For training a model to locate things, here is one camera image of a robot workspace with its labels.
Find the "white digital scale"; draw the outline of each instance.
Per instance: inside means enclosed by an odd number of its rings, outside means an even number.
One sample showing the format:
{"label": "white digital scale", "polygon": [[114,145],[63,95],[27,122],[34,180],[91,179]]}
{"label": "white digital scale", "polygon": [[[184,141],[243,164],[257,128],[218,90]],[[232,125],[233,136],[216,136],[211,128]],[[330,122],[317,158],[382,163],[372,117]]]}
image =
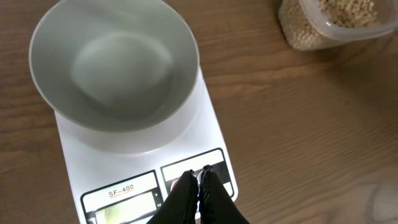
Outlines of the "white digital scale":
{"label": "white digital scale", "polygon": [[184,105],[142,131],[101,133],[55,117],[80,223],[146,223],[184,171],[197,175],[208,164],[232,200],[238,197],[201,71]]}

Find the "black border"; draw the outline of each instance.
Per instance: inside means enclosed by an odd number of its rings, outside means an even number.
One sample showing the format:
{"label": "black border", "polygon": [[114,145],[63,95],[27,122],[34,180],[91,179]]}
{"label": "black border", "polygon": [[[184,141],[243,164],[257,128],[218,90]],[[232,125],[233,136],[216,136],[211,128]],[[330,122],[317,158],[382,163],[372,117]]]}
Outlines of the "black border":
{"label": "black border", "polygon": [[[97,191],[99,191],[99,190],[103,190],[103,189],[105,189],[105,188],[107,188],[107,187],[112,187],[113,185],[121,184],[121,183],[123,183],[123,182],[125,182],[125,181],[132,180],[132,179],[138,178],[138,177],[140,177],[140,176],[150,174],[150,173],[153,173],[153,174],[155,175],[156,185],[157,185],[157,188],[159,188],[159,190],[160,190],[159,181],[157,180],[157,176],[156,176],[156,171],[155,171],[155,170],[150,170],[150,171],[148,171],[148,172],[135,175],[134,177],[129,177],[129,178],[126,178],[126,179],[124,179],[124,180],[120,180],[120,181],[117,181],[117,182],[115,182],[115,183],[105,185],[104,187],[100,187],[100,188],[91,190],[91,191],[89,191],[89,192],[83,193],[83,194],[80,196],[80,203],[81,203],[81,207],[82,207],[82,209],[83,209],[83,213],[84,213],[84,215],[85,215],[86,223],[87,223],[87,216],[86,216],[87,211],[86,211],[86,208],[85,208],[85,204],[83,203],[83,197],[84,197],[84,196],[86,196],[86,195],[88,195],[88,194],[91,194],[91,193],[94,193],[94,192],[97,192]],[[163,198],[163,195],[162,195],[162,191],[161,191],[161,190],[160,190],[160,199],[161,199],[161,200],[163,201],[163,203],[164,203],[164,198]]]}
{"label": "black border", "polygon": [[[182,159],[182,160],[180,160],[180,161],[173,162],[173,163],[171,163],[171,164],[167,164],[167,165],[161,166],[161,167],[160,167],[160,171],[161,171],[161,173],[162,173],[163,183],[164,183],[164,184],[166,183],[166,179],[164,179],[163,168],[166,168],[166,167],[172,166],[172,165],[174,165],[174,164],[178,164],[179,162],[183,162],[183,161],[186,161],[186,160],[189,160],[189,159],[193,159],[193,158],[195,158],[195,157],[202,156],[202,155],[204,155],[204,154],[208,154],[208,153],[210,153],[210,152],[217,151],[217,150],[220,150],[220,151],[221,151],[221,154],[223,155],[224,162],[226,163],[225,156],[224,156],[224,151],[222,150],[222,148],[218,147],[218,148],[215,148],[215,149],[212,149],[212,150],[209,150],[209,151],[206,151],[206,152],[197,154],[197,155],[195,155],[195,156],[191,156],[191,157]],[[229,197],[230,197],[230,198],[233,198],[234,195],[235,195],[235,189],[234,189],[234,185],[232,184],[231,175],[229,175],[229,179],[230,179],[230,181],[231,181],[231,187],[232,187],[232,195],[229,196]]]}

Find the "gray bowl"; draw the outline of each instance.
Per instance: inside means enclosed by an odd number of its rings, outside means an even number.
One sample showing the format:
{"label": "gray bowl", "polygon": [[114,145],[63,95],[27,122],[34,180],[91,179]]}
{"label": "gray bowl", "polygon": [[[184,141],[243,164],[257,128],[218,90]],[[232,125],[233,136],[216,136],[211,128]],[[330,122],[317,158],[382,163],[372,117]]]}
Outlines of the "gray bowl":
{"label": "gray bowl", "polygon": [[36,27],[29,64],[59,114],[126,132],[158,124],[184,104],[199,56],[187,23],[160,0],[63,0]]}

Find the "wood grain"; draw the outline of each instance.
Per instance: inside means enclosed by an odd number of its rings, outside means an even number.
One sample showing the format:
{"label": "wood grain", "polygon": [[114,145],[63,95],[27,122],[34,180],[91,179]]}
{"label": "wood grain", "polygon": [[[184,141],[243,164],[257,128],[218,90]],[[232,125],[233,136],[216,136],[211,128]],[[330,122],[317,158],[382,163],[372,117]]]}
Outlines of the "wood grain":
{"label": "wood grain", "polygon": [[[0,1],[0,223],[78,223],[27,64],[53,2]],[[251,223],[398,224],[397,34],[296,52],[276,0],[168,2],[197,38]]]}

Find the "grain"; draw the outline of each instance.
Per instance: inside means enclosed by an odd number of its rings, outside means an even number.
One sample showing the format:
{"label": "grain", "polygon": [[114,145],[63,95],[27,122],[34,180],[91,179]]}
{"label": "grain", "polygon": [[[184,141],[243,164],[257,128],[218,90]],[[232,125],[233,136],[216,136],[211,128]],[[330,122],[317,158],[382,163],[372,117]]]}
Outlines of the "grain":
{"label": "grain", "polygon": [[[340,27],[355,29],[377,25],[373,0],[319,0],[318,6],[330,22]],[[317,50],[346,43],[319,33],[308,21],[299,0],[283,0],[278,17],[285,38],[294,49]]]}

